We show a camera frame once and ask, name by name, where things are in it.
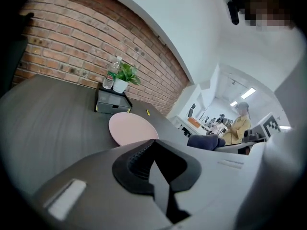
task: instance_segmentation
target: fluorescent light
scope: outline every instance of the fluorescent light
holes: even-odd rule
[[[247,97],[249,97],[252,93],[254,93],[256,90],[255,89],[253,89],[253,88],[250,88],[245,94],[243,94],[242,96],[241,96],[241,98],[242,99],[245,99],[245,98],[247,98]]]
[[[234,106],[234,105],[237,105],[237,104],[238,104],[238,102],[232,102],[230,105]]]
[[[281,128],[281,129],[291,129],[290,126],[279,126],[279,128]]]

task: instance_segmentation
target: pink round mat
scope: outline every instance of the pink round mat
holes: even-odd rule
[[[120,145],[159,139],[155,128],[144,118],[133,113],[116,113],[109,121],[109,130],[113,139]]]

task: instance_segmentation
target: orange box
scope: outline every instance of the orange box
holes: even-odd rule
[[[199,128],[201,126],[201,124],[199,122],[197,122],[194,118],[189,117],[188,121],[193,124],[196,128]]]

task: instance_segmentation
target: plastic water bottle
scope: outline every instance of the plastic water bottle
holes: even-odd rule
[[[117,58],[109,65],[107,75],[105,76],[105,79],[102,83],[102,87],[104,87],[105,89],[109,90],[112,88],[116,74],[119,71],[121,60],[122,60],[122,57],[117,56]]]

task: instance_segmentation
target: dark gray tabletop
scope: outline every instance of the dark gray tabletop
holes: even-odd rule
[[[112,115],[94,112],[94,95],[94,89],[36,75],[0,99],[1,154],[17,188],[32,195],[76,161],[118,147],[108,129]],[[154,106],[131,102],[131,112],[148,120],[160,139],[187,144]]]

